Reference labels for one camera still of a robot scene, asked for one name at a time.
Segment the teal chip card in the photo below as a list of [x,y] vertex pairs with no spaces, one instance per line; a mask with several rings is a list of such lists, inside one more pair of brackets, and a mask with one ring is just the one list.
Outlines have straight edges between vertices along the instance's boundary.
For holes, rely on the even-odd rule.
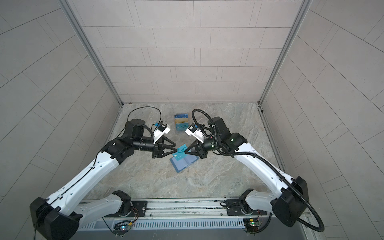
[[186,157],[185,150],[187,149],[187,145],[184,144],[177,148],[177,152],[173,154],[174,158],[179,161],[181,159],[184,159]]

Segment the blue-grey card holder wallet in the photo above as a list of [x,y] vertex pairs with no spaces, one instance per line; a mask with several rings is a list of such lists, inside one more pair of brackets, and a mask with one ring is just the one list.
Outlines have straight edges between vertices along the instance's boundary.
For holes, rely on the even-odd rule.
[[194,155],[185,155],[178,153],[175,154],[172,158],[170,158],[170,162],[173,165],[175,171],[177,173],[180,173],[199,159],[199,157]]

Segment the gold VIP card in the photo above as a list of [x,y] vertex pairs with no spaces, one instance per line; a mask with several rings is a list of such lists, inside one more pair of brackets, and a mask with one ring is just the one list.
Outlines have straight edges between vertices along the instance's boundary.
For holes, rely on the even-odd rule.
[[175,119],[175,123],[188,123],[188,119]]

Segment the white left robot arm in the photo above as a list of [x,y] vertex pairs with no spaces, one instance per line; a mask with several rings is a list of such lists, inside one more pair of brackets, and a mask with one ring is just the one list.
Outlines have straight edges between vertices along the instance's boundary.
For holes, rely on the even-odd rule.
[[109,141],[92,162],[66,185],[47,198],[36,198],[30,204],[35,232],[47,240],[69,240],[79,228],[107,215],[126,217],[134,210],[131,197],[123,191],[81,204],[83,198],[108,173],[120,166],[135,151],[151,152],[152,157],[163,158],[177,151],[176,143],[166,137],[170,127],[160,122],[148,137],[144,131],[151,129],[145,121],[132,119],[126,122],[122,136]]

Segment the teal VIP card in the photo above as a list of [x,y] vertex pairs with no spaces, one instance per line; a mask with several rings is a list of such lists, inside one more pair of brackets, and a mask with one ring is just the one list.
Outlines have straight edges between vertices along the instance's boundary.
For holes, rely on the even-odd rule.
[[188,129],[189,124],[188,123],[179,123],[179,124],[175,124],[175,126],[176,126],[177,131],[184,132],[186,129]]

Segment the dark blue VIP card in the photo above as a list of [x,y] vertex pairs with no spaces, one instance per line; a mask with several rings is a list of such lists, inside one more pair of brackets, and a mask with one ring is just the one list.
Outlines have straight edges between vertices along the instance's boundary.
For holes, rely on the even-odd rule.
[[175,118],[176,119],[178,119],[178,118],[188,118],[188,114],[176,114]]

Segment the white vent grille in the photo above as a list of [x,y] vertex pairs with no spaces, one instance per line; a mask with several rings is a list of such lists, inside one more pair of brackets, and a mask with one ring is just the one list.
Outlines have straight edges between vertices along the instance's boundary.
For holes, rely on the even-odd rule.
[[192,230],[192,229],[244,229],[243,219],[153,219],[138,220],[130,226],[133,231],[144,230]]

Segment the circuit board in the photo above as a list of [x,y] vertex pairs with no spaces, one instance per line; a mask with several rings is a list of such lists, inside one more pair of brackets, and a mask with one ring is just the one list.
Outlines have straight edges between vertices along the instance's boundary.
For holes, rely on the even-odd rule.
[[114,232],[117,236],[123,236],[132,229],[133,223],[131,221],[122,221],[114,225]]
[[261,227],[261,222],[258,219],[243,219],[244,231],[248,234],[256,234]]

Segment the right circuit board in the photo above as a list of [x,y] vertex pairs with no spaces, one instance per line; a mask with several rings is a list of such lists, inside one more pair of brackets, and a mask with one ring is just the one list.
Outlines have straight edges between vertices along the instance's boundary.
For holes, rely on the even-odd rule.
[[258,219],[243,219],[244,231],[248,234],[256,234],[261,227],[261,222]]

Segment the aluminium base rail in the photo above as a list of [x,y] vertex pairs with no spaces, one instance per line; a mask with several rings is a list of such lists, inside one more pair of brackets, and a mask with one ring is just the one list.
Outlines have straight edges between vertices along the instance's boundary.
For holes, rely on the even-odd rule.
[[133,199],[122,200],[117,195],[109,195],[97,201],[82,202],[74,209],[74,213],[83,215],[81,224],[86,225],[106,215],[129,211],[131,201],[147,201],[148,206],[144,217],[114,218],[129,221],[149,219],[211,219],[229,217],[261,217],[259,216],[228,216],[227,210],[220,205],[225,200],[239,198],[186,198],[186,199]]

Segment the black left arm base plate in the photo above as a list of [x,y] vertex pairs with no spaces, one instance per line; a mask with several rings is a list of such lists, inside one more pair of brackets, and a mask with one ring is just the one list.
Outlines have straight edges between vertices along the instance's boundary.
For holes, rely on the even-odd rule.
[[144,217],[146,214],[147,201],[131,201],[129,211],[117,212],[115,214],[106,215],[106,218],[136,218]]

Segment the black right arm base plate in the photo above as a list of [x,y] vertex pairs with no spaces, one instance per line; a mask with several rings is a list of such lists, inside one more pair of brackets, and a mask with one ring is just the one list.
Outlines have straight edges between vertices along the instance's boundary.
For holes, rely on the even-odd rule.
[[268,213],[262,210],[252,210],[245,201],[225,200],[220,205],[227,210],[228,216],[267,216]]

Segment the left aluminium corner post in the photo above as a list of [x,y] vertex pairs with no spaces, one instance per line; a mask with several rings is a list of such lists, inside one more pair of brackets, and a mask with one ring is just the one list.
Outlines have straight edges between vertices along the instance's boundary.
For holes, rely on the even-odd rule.
[[85,31],[83,30],[82,26],[80,25],[80,22],[76,18],[73,10],[71,9],[71,6],[69,5],[69,2],[66,0],[58,0],[58,3],[60,7],[62,8],[66,18],[68,19],[69,23],[71,24],[72,28],[74,29],[75,33],[77,34],[81,44],[87,51],[91,61],[95,65],[96,69],[98,70],[99,74],[101,75],[102,79],[106,82],[110,90],[112,91],[115,99],[119,103],[119,105],[122,107],[124,103],[122,102],[119,94],[117,93],[115,87],[112,84],[111,79],[109,78],[107,72],[105,71],[105,68],[102,65],[102,62],[100,61],[99,57],[96,54],[96,51],[92,47],[89,39],[86,36]]

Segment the aluminium corner post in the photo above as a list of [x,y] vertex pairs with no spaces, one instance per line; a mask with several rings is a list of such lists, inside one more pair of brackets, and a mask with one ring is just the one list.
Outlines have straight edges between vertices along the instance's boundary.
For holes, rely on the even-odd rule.
[[95,65],[96,69],[98,70],[99,74],[101,75],[102,79],[106,82],[110,90],[112,91],[115,99],[119,103],[119,105],[122,107],[124,103],[122,102],[119,94],[117,93],[115,87],[112,84],[111,79],[109,78],[107,72],[105,71],[105,68],[102,65],[102,62],[100,61],[99,57],[96,54],[96,51],[92,47],[89,39],[86,36],[85,31],[83,30],[82,26],[80,25],[80,22],[76,18],[73,10],[71,9],[71,6],[69,5],[69,2],[66,0],[58,0],[58,3],[60,7],[62,8],[66,18],[68,19],[69,23],[71,24],[72,28],[74,29],[75,33],[77,34],[81,44],[87,51],[91,61]]
[[301,3],[298,14],[297,14],[297,16],[293,22],[293,25],[292,25],[292,27],[289,31],[289,34],[287,36],[287,39],[283,45],[281,53],[277,59],[277,62],[275,64],[275,66],[272,70],[272,73],[270,75],[270,78],[267,82],[266,88],[263,91],[263,94],[262,94],[261,99],[259,101],[260,106],[266,101],[267,95],[272,88],[272,85],[273,85],[273,83],[274,83],[274,81],[275,81],[275,79],[279,73],[279,70],[280,70],[282,64],[284,63],[284,60],[288,54],[288,51],[290,50],[290,47],[294,42],[294,39],[295,39],[295,37],[296,37],[296,35],[300,29],[300,26],[301,26],[306,14],[307,14],[309,8],[310,8],[311,3],[312,3],[311,0],[304,0]]

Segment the right aluminium corner post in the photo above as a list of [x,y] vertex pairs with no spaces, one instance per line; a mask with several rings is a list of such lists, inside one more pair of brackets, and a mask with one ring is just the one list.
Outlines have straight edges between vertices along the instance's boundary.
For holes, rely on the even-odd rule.
[[310,8],[311,3],[312,3],[311,0],[304,0],[301,3],[298,14],[297,14],[297,16],[293,22],[293,25],[292,25],[292,27],[289,31],[289,34],[287,36],[287,39],[283,45],[281,53],[277,59],[277,62],[275,64],[275,66],[272,70],[272,73],[270,75],[270,78],[267,82],[266,88],[263,91],[263,94],[262,94],[261,99],[259,101],[260,106],[266,101],[267,95],[272,88],[272,85],[273,85],[273,83],[274,83],[274,81],[275,81],[275,79],[279,73],[279,70],[280,70],[282,64],[284,63],[284,60],[288,54],[288,51],[290,50],[290,47],[294,42],[294,39],[295,39],[295,37],[296,37],[296,35],[300,29],[300,26],[301,26],[306,14],[307,14],[309,8]]

